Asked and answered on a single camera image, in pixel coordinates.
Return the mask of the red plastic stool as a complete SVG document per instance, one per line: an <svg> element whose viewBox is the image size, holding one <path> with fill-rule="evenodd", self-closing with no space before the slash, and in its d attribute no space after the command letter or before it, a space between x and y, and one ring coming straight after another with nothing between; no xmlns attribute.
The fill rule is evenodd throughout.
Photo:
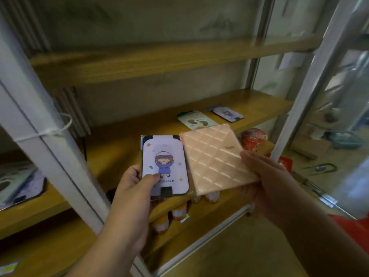
<svg viewBox="0 0 369 277"><path fill-rule="evenodd" d="M369 213L363 219L353 220L343 216L328 215L369 255Z"/></svg>

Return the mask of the metal rail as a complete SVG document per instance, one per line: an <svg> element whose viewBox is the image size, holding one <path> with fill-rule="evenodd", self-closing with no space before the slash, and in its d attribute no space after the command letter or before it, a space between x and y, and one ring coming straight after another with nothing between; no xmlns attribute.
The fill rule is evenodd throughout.
<svg viewBox="0 0 369 277"><path fill-rule="evenodd" d="M325 208L330 209L329 214L341 215L349 219L358 220L358 218L340 207L337 200L329 196L324 190L316 186L306 177L294 171L292 172L292 176L307 191L308 194L315 197L320 204L325 205Z"/></svg>

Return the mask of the pink quilted box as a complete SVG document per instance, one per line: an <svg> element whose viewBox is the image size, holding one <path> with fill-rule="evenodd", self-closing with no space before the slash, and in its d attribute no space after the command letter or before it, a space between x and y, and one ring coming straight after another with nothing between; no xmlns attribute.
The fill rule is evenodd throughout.
<svg viewBox="0 0 369 277"><path fill-rule="evenodd" d="M197 196L255 183L258 176L243 164L243 150L229 124L180 134Z"/></svg>

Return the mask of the purple card packet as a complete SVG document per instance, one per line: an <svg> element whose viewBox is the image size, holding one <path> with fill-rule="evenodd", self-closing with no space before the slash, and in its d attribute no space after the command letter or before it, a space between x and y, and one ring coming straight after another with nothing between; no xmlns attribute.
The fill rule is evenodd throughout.
<svg viewBox="0 0 369 277"><path fill-rule="evenodd" d="M210 111L231 123L244 119L244 115L226 106L214 105L214 106L207 108L207 111Z"/></svg>

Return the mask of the person's left hand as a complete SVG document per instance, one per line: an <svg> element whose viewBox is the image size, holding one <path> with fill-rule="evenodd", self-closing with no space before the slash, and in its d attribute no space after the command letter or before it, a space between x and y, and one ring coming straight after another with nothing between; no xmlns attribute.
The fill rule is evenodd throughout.
<svg viewBox="0 0 369 277"><path fill-rule="evenodd" d="M132 233L135 229L149 227L149 216L153 209L151 200L140 199L135 191L136 184L142 178L140 165L130 166L123 173L102 231Z"/></svg>

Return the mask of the cartoon girl card packet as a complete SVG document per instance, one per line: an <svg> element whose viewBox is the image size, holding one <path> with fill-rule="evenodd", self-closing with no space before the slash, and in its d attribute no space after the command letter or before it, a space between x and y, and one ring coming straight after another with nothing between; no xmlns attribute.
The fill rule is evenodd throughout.
<svg viewBox="0 0 369 277"><path fill-rule="evenodd" d="M142 135L142 176L159 174L151 200L186 195L190 190L186 156L179 135Z"/></svg>

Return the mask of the person's right forearm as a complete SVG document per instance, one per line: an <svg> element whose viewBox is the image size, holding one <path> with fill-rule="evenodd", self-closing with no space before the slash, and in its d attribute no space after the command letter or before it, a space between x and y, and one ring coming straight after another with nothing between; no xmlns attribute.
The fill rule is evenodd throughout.
<svg viewBox="0 0 369 277"><path fill-rule="evenodd" d="M289 175L276 177L278 216L309 277L369 277L369 255L317 206Z"/></svg>

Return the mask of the teal plastic basket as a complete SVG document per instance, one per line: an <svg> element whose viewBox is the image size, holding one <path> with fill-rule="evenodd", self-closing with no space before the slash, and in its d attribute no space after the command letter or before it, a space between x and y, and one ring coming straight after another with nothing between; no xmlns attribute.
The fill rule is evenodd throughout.
<svg viewBox="0 0 369 277"><path fill-rule="evenodd" d="M327 135L334 149L358 149L364 141L353 131L331 131Z"/></svg>

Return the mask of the metal u-shaped lock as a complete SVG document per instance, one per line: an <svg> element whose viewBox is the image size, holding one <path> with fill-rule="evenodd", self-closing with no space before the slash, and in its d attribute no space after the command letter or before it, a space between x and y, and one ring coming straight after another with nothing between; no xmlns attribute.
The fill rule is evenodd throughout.
<svg viewBox="0 0 369 277"><path fill-rule="evenodd" d="M338 171L338 167L332 163L322 163L314 166L303 167L303 170L311 170L310 176L327 174Z"/></svg>

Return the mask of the white-framed wooden shelf rack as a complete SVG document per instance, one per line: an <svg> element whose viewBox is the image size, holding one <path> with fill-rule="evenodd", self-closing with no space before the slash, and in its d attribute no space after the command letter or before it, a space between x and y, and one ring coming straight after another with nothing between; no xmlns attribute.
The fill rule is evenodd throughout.
<svg viewBox="0 0 369 277"><path fill-rule="evenodd" d="M0 0L0 164L44 192L0 211L4 277L60 277L95 242L142 135L197 110L276 160L351 43L369 0ZM231 123L207 111L244 115ZM13 139L62 128L63 136Z"/></svg>

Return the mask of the green card packet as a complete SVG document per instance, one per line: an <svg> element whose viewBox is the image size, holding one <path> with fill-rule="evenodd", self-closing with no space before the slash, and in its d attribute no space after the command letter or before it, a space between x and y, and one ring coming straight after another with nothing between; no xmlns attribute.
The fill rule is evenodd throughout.
<svg viewBox="0 0 369 277"><path fill-rule="evenodd" d="M219 123L197 110L181 112L177 115L177 119L190 130L219 125Z"/></svg>

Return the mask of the person's right hand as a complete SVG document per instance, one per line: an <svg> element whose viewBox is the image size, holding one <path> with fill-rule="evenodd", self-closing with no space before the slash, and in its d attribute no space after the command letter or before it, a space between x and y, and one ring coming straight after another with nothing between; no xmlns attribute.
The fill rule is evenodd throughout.
<svg viewBox="0 0 369 277"><path fill-rule="evenodd" d="M256 174L259 181L247 185L246 189L262 214L283 230L293 216L291 210L296 182L283 166L266 158L267 172L263 176Z"/></svg>

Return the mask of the red packet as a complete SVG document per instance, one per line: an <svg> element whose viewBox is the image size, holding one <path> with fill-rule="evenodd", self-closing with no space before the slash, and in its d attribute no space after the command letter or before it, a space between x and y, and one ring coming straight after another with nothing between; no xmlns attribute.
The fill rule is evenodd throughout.
<svg viewBox="0 0 369 277"><path fill-rule="evenodd" d="M293 170L293 160L284 156L280 156L277 163L283 166L289 174L292 174Z"/></svg>

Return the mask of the person's left forearm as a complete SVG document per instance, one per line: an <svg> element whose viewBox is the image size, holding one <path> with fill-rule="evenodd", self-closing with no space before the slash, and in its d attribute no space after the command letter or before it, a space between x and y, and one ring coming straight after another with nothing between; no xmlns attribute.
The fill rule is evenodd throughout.
<svg viewBox="0 0 369 277"><path fill-rule="evenodd" d="M132 233L104 229L85 256L65 277L129 277L133 261L143 249L148 227Z"/></svg>

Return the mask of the cardboard box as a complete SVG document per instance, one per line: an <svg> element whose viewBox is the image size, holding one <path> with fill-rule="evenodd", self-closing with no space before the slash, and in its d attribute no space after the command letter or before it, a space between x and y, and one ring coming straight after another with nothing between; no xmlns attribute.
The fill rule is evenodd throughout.
<svg viewBox="0 0 369 277"><path fill-rule="evenodd" d="M309 136L296 137L290 149L308 159L317 159L331 148L331 142L325 139L311 139Z"/></svg>

